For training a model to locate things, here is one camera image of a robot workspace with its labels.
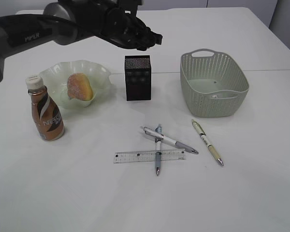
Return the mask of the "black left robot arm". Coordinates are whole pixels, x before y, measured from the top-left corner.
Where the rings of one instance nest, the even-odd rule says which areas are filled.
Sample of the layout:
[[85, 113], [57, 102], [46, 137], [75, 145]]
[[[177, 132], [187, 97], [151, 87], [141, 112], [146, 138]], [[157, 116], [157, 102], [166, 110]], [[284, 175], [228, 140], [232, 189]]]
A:
[[0, 17], [0, 82], [7, 57], [49, 41], [60, 45], [96, 36], [123, 49], [146, 51], [162, 43], [137, 14], [141, 0], [58, 0], [42, 14]]

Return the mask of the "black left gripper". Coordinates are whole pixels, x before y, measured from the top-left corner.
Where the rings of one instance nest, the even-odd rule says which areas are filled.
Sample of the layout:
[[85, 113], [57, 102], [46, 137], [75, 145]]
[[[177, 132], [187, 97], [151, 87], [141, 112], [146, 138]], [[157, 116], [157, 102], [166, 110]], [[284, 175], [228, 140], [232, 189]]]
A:
[[163, 36], [154, 33], [136, 16], [119, 7], [117, 0], [95, 0], [94, 35], [124, 49], [147, 49], [162, 44]]

